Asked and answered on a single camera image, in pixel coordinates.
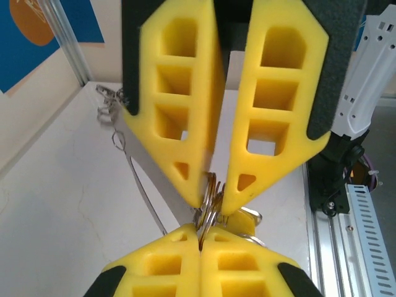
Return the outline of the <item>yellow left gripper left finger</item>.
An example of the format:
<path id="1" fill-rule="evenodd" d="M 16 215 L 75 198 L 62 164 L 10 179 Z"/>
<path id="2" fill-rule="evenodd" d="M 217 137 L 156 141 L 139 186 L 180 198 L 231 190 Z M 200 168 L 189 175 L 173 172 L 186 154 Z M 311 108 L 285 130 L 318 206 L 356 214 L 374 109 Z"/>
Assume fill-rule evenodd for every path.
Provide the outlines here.
<path id="1" fill-rule="evenodd" d="M 85 296 L 199 296 L 196 229 L 185 224 L 109 263 Z"/>

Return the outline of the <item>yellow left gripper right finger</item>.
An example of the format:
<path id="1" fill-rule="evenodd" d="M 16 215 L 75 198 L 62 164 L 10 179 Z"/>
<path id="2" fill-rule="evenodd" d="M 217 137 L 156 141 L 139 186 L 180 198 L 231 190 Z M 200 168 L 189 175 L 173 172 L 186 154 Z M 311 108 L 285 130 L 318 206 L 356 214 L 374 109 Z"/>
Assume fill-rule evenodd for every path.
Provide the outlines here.
<path id="1" fill-rule="evenodd" d="M 201 296 L 321 296 L 287 256 L 221 228 L 210 229 L 200 258 Z"/>

